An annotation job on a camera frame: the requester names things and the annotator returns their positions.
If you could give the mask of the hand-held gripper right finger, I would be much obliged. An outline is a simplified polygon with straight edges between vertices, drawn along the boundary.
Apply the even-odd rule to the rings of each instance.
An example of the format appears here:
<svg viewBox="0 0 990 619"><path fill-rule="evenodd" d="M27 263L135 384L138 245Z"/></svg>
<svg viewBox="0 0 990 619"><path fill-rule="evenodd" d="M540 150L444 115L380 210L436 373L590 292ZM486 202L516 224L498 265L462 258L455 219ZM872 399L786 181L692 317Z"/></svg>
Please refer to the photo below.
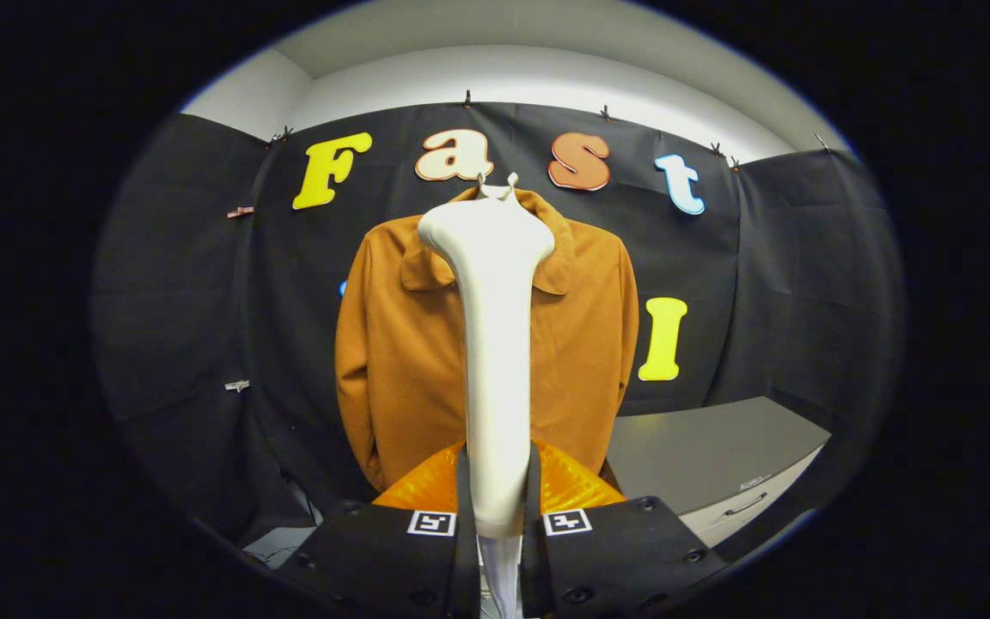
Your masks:
<svg viewBox="0 0 990 619"><path fill-rule="evenodd" d="M663 618L725 565L660 498L621 496L534 441L520 552L526 616Z"/></svg>

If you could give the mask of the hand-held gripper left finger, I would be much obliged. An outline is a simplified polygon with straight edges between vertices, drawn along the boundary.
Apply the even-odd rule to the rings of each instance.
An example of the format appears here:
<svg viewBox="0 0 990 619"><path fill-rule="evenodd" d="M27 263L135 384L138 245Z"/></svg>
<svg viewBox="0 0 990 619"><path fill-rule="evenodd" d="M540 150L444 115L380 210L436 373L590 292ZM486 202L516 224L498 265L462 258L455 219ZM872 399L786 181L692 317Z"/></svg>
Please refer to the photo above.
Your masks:
<svg viewBox="0 0 990 619"><path fill-rule="evenodd" d="M317 618L479 618L480 558L465 447L453 510L343 501L279 568Z"/></svg>

